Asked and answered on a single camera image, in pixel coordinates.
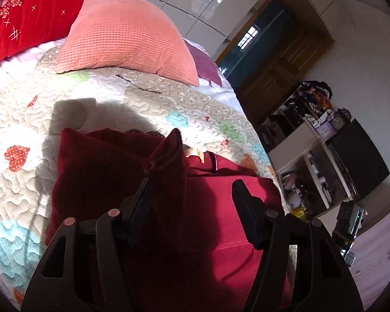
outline folded red cloth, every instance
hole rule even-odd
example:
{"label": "folded red cloth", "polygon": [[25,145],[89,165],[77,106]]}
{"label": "folded red cloth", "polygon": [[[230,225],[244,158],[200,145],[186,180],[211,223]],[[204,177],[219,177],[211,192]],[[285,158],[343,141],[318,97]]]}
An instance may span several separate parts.
{"label": "folded red cloth", "polygon": [[[66,217],[98,218],[150,177],[156,191],[141,237],[126,254],[128,286],[142,311],[241,311],[262,252],[246,240],[231,198],[242,179],[283,214],[272,180],[207,152],[183,155],[178,129],[167,138],[110,129],[61,134],[50,242]],[[289,300],[286,283],[284,298]]]}

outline purple pillow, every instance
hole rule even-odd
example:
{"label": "purple pillow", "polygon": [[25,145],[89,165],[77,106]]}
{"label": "purple pillow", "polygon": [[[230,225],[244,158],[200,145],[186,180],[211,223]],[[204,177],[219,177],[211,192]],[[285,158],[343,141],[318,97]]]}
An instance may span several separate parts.
{"label": "purple pillow", "polygon": [[192,58],[195,61],[196,72],[198,76],[202,79],[205,79],[209,82],[214,82],[220,87],[223,86],[223,82],[219,78],[217,65],[211,58],[205,54],[203,51],[184,41],[186,47],[188,47],[189,52],[192,55]]}

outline white wall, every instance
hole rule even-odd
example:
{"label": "white wall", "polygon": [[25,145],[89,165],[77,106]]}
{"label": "white wall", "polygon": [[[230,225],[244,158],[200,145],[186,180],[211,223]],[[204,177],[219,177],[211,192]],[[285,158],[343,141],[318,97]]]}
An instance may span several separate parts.
{"label": "white wall", "polygon": [[[335,34],[333,48],[305,79],[327,82],[333,104],[358,119],[390,170],[390,16],[352,3],[356,26],[345,25]],[[363,203],[366,229],[390,211],[390,175]]]}

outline television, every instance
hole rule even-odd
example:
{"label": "television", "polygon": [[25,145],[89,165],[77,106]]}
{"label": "television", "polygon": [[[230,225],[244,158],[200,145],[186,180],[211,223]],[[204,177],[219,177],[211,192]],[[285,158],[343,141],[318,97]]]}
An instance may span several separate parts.
{"label": "television", "polygon": [[356,119],[333,137],[330,144],[346,169],[359,200],[390,175],[379,151]]}

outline blue patch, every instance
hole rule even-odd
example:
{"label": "blue patch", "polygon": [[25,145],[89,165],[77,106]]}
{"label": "blue patch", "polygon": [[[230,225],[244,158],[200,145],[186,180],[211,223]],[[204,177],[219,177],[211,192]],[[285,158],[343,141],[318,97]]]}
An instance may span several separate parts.
{"label": "blue patch", "polygon": [[25,293],[44,248],[40,238],[14,220],[0,222],[0,270],[20,293]]}
{"label": "blue patch", "polygon": [[270,165],[269,156],[267,156],[263,146],[260,143],[253,145],[253,151],[257,157],[264,163]]}
{"label": "blue patch", "polygon": [[175,128],[187,128],[189,127],[189,120],[184,115],[181,115],[177,111],[167,115],[166,120]]}

